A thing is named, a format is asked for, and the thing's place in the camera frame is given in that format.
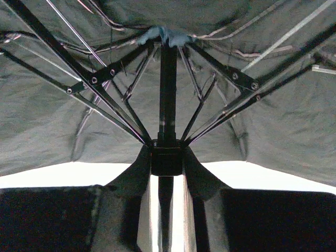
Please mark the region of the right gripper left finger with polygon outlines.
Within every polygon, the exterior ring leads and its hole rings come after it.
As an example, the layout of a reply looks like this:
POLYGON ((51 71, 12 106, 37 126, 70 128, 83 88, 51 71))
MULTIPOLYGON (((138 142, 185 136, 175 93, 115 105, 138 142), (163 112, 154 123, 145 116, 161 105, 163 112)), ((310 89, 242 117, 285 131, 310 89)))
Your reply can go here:
POLYGON ((104 186, 1 189, 1 251, 151 251, 150 158, 104 186))

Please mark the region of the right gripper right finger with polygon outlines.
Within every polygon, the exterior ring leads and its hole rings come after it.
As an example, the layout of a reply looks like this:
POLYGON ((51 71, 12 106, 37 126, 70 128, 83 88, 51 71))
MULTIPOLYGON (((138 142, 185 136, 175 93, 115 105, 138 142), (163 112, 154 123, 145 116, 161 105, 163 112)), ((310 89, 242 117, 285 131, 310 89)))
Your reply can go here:
POLYGON ((182 152, 187 251, 335 251, 335 195, 235 189, 182 152))

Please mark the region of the pink folding umbrella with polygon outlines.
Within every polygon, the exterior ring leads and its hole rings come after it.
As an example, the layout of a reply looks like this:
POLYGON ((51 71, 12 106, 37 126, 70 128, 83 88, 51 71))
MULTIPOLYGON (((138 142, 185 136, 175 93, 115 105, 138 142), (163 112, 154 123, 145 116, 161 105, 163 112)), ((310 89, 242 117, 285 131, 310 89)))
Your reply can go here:
POLYGON ((334 186, 335 1, 1 1, 1 175, 142 147, 159 251, 186 148, 334 186))

